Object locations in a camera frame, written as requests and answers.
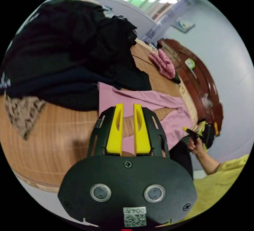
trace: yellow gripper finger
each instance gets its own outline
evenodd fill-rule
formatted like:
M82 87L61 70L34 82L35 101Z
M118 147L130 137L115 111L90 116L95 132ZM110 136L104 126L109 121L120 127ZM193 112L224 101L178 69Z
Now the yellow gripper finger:
M149 155L151 151L146 122L141 105L134 104L134 147L135 155Z
M108 154L119 154L122 156L123 110L123 104L116 105L106 147Z

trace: person's hand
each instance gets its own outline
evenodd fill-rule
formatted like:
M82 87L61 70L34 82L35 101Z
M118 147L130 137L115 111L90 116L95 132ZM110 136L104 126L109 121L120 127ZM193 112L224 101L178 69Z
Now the person's hand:
M189 139L188 149L194 153L195 155L205 152L203 148L203 143L200 138L197 139L196 145L194 145L194 141L192 138Z

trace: pink knitted fabric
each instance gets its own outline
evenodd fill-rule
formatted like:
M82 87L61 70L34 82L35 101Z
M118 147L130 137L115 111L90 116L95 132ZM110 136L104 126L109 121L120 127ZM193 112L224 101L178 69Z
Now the pink knitted fabric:
M174 65L161 49L158 50L158 54L151 52L149 59L154 63L162 76L167 79L173 79L175 77Z

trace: white wall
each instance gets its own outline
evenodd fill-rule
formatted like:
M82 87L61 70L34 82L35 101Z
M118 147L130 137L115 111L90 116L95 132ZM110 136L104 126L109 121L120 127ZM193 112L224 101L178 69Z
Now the white wall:
M183 18L196 26L186 34L170 27L163 38L175 39L195 53L216 84L224 120L221 136L215 139L209 153L221 162L248 154L254 141L254 69L249 53L219 11L198 4ZM195 157L193 167L201 169Z

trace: black clothing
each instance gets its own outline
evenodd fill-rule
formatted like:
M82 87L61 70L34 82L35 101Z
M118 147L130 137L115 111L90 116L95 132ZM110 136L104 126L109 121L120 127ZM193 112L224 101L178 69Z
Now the black clothing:
M6 94L10 98L36 96L75 111L91 111L99 109L98 82L121 89L113 80L93 73L83 66L77 66L14 85L6 90Z
M193 179L193 167L191 162L191 156L188 152L188 147L186 142L189 140L189 138L184 137L182 138L170 151L170 159L174 160L178 164L180 164L182 167L184 167L190 176Z
M149 76L136 67L131 55L135 29L128 20L105 17L103 8L90 2L46 2L6 52L0 69L11 82L6 93L10 97L40 96L66 108L68 100L73 102L71 109L85 110L85 105L75 108L74 102L80 98L89 102L94 96L98 99L94 84L107 83L106 78L107 84L116 88L151 90ZM86 69L83 78L78 67Z

